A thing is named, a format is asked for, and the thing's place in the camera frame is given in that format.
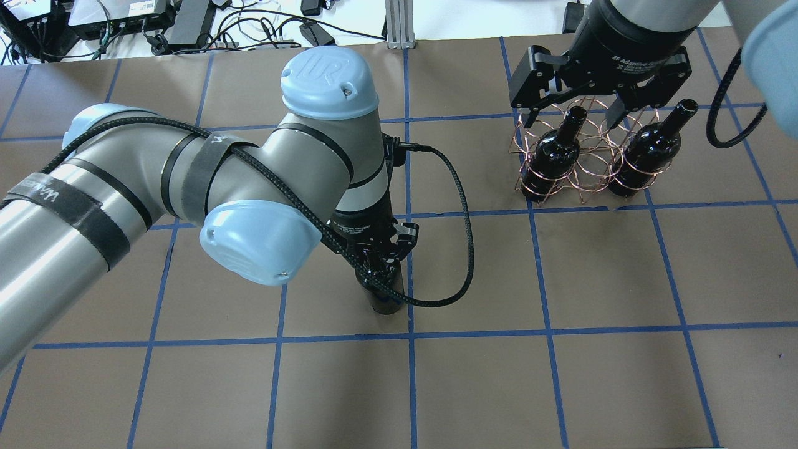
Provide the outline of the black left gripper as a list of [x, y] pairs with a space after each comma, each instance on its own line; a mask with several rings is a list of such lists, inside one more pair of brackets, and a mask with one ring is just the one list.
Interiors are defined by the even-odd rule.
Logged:
[[340, 254], [344, 248], [361, 268], [399, 268], [417, 244], [419, 225], [400, 223], [391, 212], [336, 212], [327, 222], [332, 238], [324, 245]]

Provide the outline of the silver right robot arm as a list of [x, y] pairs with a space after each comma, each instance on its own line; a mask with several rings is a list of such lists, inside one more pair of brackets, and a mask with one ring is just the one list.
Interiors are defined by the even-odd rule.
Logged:
[[527, 49], [508, 83], [509, 103], [530, 126], [550, 106], [613, 95], [610, 128], [630, 113], [665, 106], [690, 76], [686, 38], [718, 9], [750, 83], [776, 125], [796, 138], [795, 1], [591, 1], [563, 54]]

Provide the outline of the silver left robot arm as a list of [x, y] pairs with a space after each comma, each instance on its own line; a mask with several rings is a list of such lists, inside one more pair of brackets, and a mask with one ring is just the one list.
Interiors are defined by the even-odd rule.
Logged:
[[89, 107], [62, 153], [2, 200], [2, 370], [125, 258], [160, 217], [200, 229], [222, 267], [287, 284], [319, 243], [370, 248], [386, 268], [362, 284], [392, 293], [417, 226], [396, 221], [372, 71], [346, 47], [316, 47], [281, 74], [288, 112], [263, 145], [149, 110]]

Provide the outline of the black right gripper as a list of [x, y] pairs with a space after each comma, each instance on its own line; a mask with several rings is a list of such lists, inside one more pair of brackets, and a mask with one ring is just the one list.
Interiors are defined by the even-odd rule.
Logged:
[[509, 83], [509, 102], [519, 108], [522, 127], [531, 128], [548, 106], [582, 95], [616, 94], [605, 113], [607, 130], [642, 106], [666, 105], [690, 74], [682, 45], [693, 26], [670, 22], [675, 5], [593, 1], [564, 54], [530, 46]]

